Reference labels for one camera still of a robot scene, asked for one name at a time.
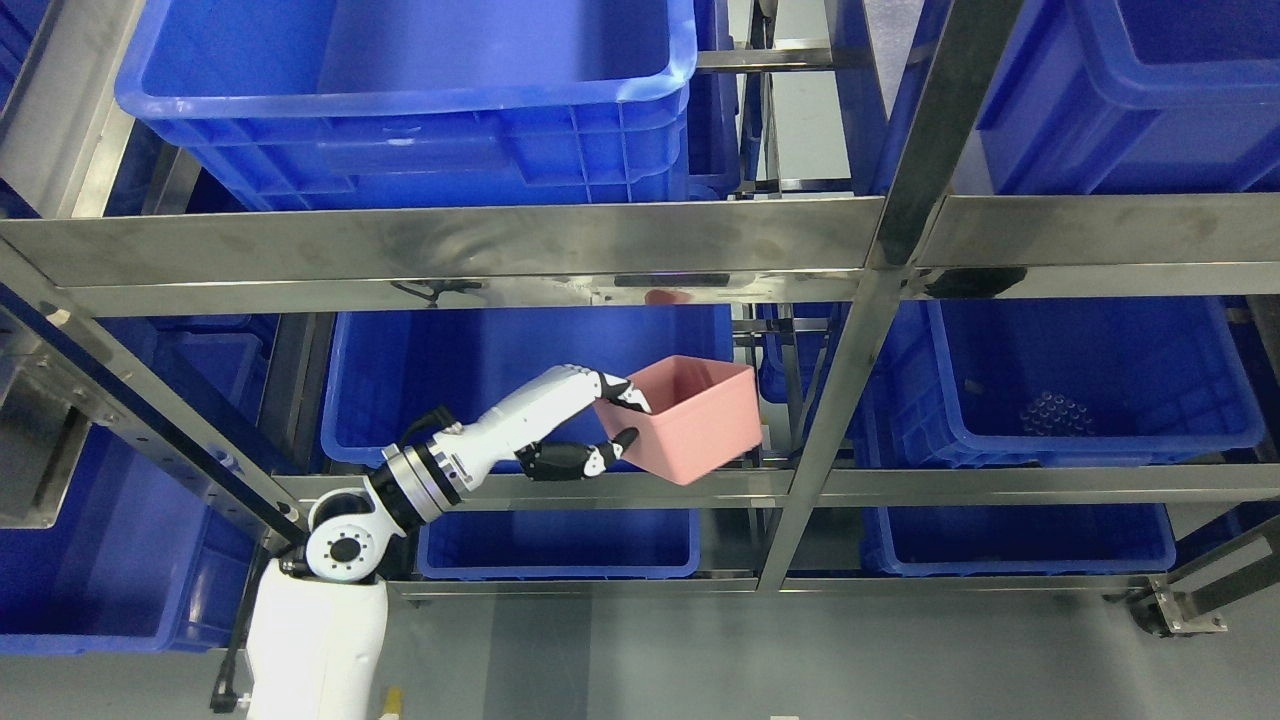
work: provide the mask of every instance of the metal shelf beam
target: metal shelf beam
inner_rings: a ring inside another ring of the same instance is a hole
[[[795,473],[717,470],[690,486],[648,473],[607,473],[576,483],[531,483],[490,475],[461,511],[659,507],[785,507]],[[358,487],[360,475],[276,475],[302,506]],[[1124,502],[1249,502],[1280,498],[1277,465],[1152,465],[1147,468],[991,468],[982,470],[835,469],[817,507],[895,505],[1094,505]]]

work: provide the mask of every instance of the black fingertip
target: black fingertip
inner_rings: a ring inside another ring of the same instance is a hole
[[[613,443],[622,447],[622,451],[626,452],[627,448],[631,447],[635,443],[636,438],[639,437],[640,437],[640,430],[635,428],[626,428],[622,432],[620,432],[617,437],[613,438]]]

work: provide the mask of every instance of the black cable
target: black cable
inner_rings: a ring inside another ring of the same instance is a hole
[[[248,624],[253,615],[253,603],[257,602],[257,585],[262,579],[262,571],[271,556],[266,547],[259,543],[253,548],[253,557],[248,565],[248,578],[244,579],[244,591],[241,593],[241,605],[236,611],[236,624],[232,625],[232,637],[227,641],[227,655],[218,667],[218,679],[214,682],[214,693],[209,698],[209,708],[215,715],[236,712],[239,694],[236,692],[236,659],[244,642],[248,639]]]

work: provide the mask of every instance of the white robot arm segment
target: white robot arm segment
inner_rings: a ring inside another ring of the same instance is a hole
[[[631,380],[579,365],[557,365],[462,425],[444,409],[428,416],[442,429],[420,445],[388,446],[387,462],[362,488],[334,491],[312,507],[306,565],[326,580],[349,583],[374,571],[392,536],[430,523],[480,487],[502,460],[520,460],[535,480],[599,475],[636,439],[626,429],[595,446],[544,443],[561,423],[596,400],[641,413],[644,393]],[[424,429],[429,423],[415,423]]]

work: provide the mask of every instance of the metal shelving rack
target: metal shelving rack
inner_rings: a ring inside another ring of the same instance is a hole
[[[472,305],[488,306],[637,304],[659,287],[687,293],[694,302],[852,301],[842,340],[824,352],[819,372],[827,375],[826,392],[810,398],[815,419],[797,461],[724,469],[690,487],[643,473],[549,486],[494,477],[463,509],[750,509],[745,550],[709,553],[713,565],[685,580],[407,580],[393,583],[397,589],[408,597],[1128,593],[1135,607],[1155,609],[1157,630],[1180,634],[1224,628],[1220,619],[1211,621],[1216,607],[1280,578],[1277,556],[1268,555],[1201,591],[1169,588],[1254,539],[1280,541],[1276,521],[1204,557],[1180,557],[1179,568],[1160,575],[788,575],[817,507],[1280,497],[1274,462],[942,471],[864,470],[837,461],[844,429],[904,299],[1280,293],[1280,193],[952,193],[1019,0],[955,0],[941,40],[913,53],[911,63],[928,64],[928,81],[884,196],[782,199],[850,184],[771,174],[777,156],[769,142],[768,73],[851,73],[846,79],[865,83],[870,77],[874,85],[870,37],[887,31],[868,26],[867,33],[852,33],[861,36],[852,44],[841,33],[844,44],[835,47],[774,46],[777,1],[754,0],[749,47],[700,59],[704,72],[748,73],[749,86],[760,90],[759,104],[744,108],[744,127],[759,120],[765,177],[744,184],[739,200],[164,215],[184,208],[198,173],[189,156],[169,150],[146,204],[154,214],[102,218],[134,132],[132,119],[115,106],[111,86],[142,4],[56,0],[41,29],[33,60],[0,118],[0,176],[46,219],[0,220],[0,305],[37,338],[28,370],[58,378],[46,383],[51,392],[169,468],[225,516],[260,533],[269,547],[301,539],[308,500],[352,482],[340,473],[297,470],[306,466],[312,446],[333,313],[448,306],[463,295]],[[828,0],[829,17],[847,13],[865,24],[860,3]],[[851,138],[867,131],[846,127]],[[966,282],[951,282],[957,278]],[[197,414],[97,322],[157,313],[284,314],[259,427],[232,413]],[[796,332],[787,323],[749,320],[741,327]],[[797,383],[791,384],[796,392]],[[1275,460],[1274,452],[1265,455]]]

